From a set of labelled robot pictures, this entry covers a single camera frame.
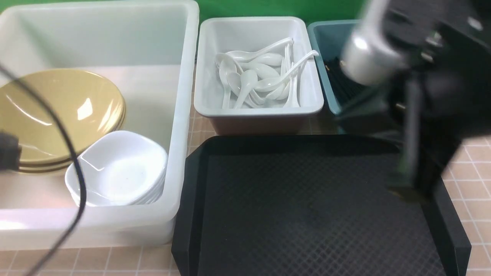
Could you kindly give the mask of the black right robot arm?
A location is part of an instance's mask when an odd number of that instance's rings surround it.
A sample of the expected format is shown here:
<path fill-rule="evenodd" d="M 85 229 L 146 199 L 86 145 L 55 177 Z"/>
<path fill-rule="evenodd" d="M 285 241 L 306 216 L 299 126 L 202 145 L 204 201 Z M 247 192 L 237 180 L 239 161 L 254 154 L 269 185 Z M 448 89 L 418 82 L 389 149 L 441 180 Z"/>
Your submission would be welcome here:
<path fill-rule="evenodd" d="M 337 115 L 352 133 L 397 130 L 388 190 L 429 200 L 467 138 L 490 135 L 490 1 L 368 0 L 340 68 L 367 86 Z"/>

